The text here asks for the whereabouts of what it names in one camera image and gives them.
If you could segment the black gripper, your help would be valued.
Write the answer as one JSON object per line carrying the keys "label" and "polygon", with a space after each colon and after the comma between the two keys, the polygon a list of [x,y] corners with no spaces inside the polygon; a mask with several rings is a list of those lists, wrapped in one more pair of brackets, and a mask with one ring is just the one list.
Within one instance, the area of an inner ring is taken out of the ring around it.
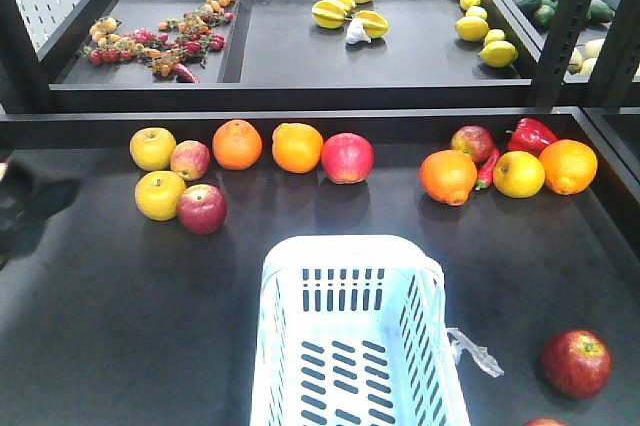
{"label": "black gripper", "polygon": [[82,176],[48,156],[11,155],[1,175],[1,267],[33,254],[50,219],[76,200]]}

